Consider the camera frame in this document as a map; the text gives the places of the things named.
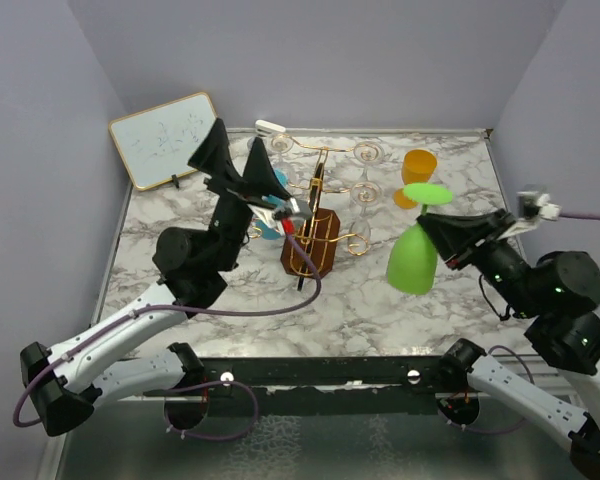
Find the orange plastic goblet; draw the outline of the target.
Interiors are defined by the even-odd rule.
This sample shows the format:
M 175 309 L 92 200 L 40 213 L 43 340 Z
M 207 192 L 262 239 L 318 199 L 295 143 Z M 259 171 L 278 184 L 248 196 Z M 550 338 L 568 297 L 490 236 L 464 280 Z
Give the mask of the orange plastic goblet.
M 412 209 L 417 203 L 404 194 L 404 188 L 412 183 L 426 183 L 437 168 L 436 156 L 422 149 L 414 149 L 404 156 L 401 180 L 402 186 L 393 194 L 394 203 L 401 209 Z

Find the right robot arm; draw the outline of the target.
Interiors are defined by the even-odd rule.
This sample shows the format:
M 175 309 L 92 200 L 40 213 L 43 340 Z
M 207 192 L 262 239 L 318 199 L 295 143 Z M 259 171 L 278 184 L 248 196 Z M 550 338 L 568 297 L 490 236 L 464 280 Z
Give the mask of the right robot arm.
M 424 213 L 418 225 L 452 270 L 474 266 L 520 318 L 532 348 L 576 391 L 567 405 L 467 339 L 441 357 L 449 390 L 484 392 L 542 429 L 588 479 L 600 479 L 600 268 L 584 251 L 554 251 L 529 265 L 508 242 L 528 219 L 505 210 L 479 216 Z

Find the clear wine glass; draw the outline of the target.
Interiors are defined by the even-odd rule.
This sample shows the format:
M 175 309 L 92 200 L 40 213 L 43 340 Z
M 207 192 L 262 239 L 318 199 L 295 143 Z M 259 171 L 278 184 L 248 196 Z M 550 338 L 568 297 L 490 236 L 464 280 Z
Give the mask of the clear wine glass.
M 383 147 L 376 142 L 362 141 L 355 145 L 353 149 L 355 159 L 362 165 L 362 174 L 360 181 L 368 180 L 368 170 L 382 163 L 385 159 Z
M 272 154 L 273 167 L 279 171 L 288 169 L 284 160 L 287 154 L 294 146 L 294 140 L 287 133 L 272 133 L 266 138 L 266 145 Z
M 371 226 L 367 214 L 379 203 L 381 197 L 382 190 L 373 181 L 360 180 L 352 187 L 350 199 L 359 208 L 359 212 L 349 228 L 351 234 L 349 246 L 351 248 L 361 251 L 370 245 Z

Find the green plastic goblet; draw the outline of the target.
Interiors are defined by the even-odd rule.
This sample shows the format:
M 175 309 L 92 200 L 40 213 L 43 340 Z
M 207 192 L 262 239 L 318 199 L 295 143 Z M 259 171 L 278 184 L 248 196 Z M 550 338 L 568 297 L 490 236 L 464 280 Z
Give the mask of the green plastic goblet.
M 444 186 L 430 183 L 410 183 L 402 193 L 421 206 L 421 214 L 430 206 L 449 204 L 453 193 Z M 407 228 L 394 243 L 387 265 L 390 286 L 410 295 L 424 295 L 434 284 L 438 253 L 419 223 Z

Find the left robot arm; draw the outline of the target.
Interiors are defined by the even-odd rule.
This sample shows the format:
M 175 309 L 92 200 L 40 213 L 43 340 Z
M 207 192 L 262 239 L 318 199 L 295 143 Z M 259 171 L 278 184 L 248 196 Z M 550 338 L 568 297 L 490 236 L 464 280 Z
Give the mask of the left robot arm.
M 206 174 L 204 183 L 217 196 L 209 225 L 163 230 L 152 257 L 159 277 L 127 306 L 67 340 L 51 346 L 33 342 L 21 351 L 23 397 L 38 417 L 23 420 L 18 403 L 15 426 L 40 425 L 55 437 L 83 424 L 107 400 L 155 390 L 186 395 L 200 385 L 203 368 L 185 344 L 168 347 L 156 360 L 125 356 L 162 331 L 211 313 L 227 287 L 222 275 L 236 268 L 252 219 L 281 226 L 296 203 L 276 177 L 262 139 L 253 139 L 243 171 L 236 170 L 222 119 L 214 121 L 188 164 Z

